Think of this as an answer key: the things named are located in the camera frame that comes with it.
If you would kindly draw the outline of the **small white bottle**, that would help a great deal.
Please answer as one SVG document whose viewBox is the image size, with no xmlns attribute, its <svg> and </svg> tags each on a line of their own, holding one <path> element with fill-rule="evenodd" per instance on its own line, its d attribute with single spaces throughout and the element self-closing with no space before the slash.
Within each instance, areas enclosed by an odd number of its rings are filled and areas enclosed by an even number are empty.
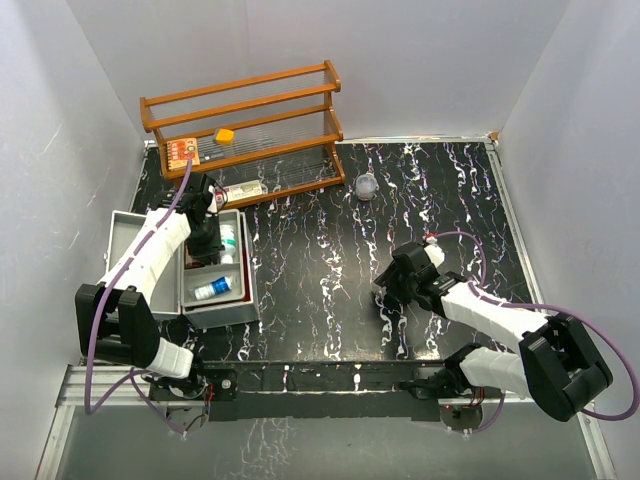
<svg viewBox="0 0 640 480">
<path fill-rule="evenodd" d="M 231 264 L 237 250 L 235 227 L 230 224 L 220 225 L 220 240 L 223 250 L 220 252 L 220 263 Z"/>
</svg>

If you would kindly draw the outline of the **grey plastic tray insert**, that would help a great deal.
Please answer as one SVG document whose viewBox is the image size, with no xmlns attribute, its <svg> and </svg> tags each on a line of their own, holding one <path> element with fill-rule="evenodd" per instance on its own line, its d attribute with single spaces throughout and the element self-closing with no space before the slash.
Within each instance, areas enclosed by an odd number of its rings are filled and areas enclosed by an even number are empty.
<svg viewBox="0 0 640 480">
<path fill-rule="evenodd" d="M 244 239 L 243 217 L 239 210 L 225 210 L 219 213 L 221 224 L 230 224 L 235 227 L 237 250 L 234 255 L 234 262 L 231 264 L 215 264 L 201 266 L 200 268 L 182 269 L 183 293 L 181 296 L 182 305 L 185 308 L 203 308 L 206 305 L 225 304 L 243 300 L 247 291 L 245 286 L 245 267 L 247 266 L 246 241 Z M 233 279 L 232 289 L 229 293 L 219 295 L 208 300 L 196 301 L 193 290 L 196 287 L 205 285 L 223 276 Z"/>
</svg>

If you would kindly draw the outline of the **white blue bandage roll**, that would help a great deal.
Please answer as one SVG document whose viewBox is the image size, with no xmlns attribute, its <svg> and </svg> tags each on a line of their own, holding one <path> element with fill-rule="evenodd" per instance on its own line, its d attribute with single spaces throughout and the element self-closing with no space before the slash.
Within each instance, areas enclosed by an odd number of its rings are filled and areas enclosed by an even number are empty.
<svg viewBox="0 0 640 480">
<path fill-rule="evenodd" d="M 227 294 L 231 291 L 233 279 L 229 276 L 223 276 L 205 285 L 196 287 L 193 290 L 193 296 L 196 301 L 208 300 L 213 297 Z"/>
</svg>

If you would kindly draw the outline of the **grey metal case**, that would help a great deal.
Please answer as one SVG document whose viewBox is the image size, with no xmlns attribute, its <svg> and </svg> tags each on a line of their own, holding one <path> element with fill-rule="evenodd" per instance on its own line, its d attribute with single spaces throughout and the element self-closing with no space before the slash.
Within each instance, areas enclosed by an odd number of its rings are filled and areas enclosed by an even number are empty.
<svg viewBox="0 0 640 480">
<path fill-rule="evenodd" d="M 253 243 L 246 216 L 238 210 L 219 214 L 220 223 L 233 227 L 236 252 L 233 261 L 189 268 L 184 246 L 168 262 L 154 289 L 149 306 L 158 321 L 185 316 L 198 329 L 254 322 L 259 319 L 257 281 L 253 265 Z M 228 277 L 231 290 L 198 301 L 193 290 Z"/>
</svg>

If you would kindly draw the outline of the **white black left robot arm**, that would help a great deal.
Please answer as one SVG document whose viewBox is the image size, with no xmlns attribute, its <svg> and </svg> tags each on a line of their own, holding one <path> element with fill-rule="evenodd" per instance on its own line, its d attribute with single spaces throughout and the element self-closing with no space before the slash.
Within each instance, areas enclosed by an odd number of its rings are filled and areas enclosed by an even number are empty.
<svg viewBox="0 0 640 480">
<path fill-rule="evenodd" d="M 75 294 L 79 344 L 87 363 L 95 358 L 134 366 L 161 377 L 182 397 L 194 399 L 207 376 L 194 354 L 163 338 L 150 307 L 155 287 L 176 252 L 185 247 L 202 265 L 224 250 L 214 181 L 203 173 L 185 177 L 178 191 L 163 192 L 120 259 L 97 283 Z"/>
</svg>

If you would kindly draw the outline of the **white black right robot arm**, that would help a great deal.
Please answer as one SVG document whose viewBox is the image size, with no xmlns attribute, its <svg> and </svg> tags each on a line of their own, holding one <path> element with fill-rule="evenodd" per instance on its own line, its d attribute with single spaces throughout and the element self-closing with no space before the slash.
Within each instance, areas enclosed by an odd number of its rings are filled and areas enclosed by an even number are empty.
<svg viewBox="0 0 640 480">
<path fill-rule="evenodd" d="M 474 291 L 454 272 L 439 272 L 445 258 L 435 244 L 409 242 L 392 253 L 375 284 L 402 305 L 412 302 L 467 325 L 505 346 L 498 352 L 469 344 L 445 361 L 437 383 L 466 397 L 492 387 L 529 397 L 547 415 L 566 422 L 613 382 L 611 370 L 576 318 L 510 308 Z"/>
</svg>

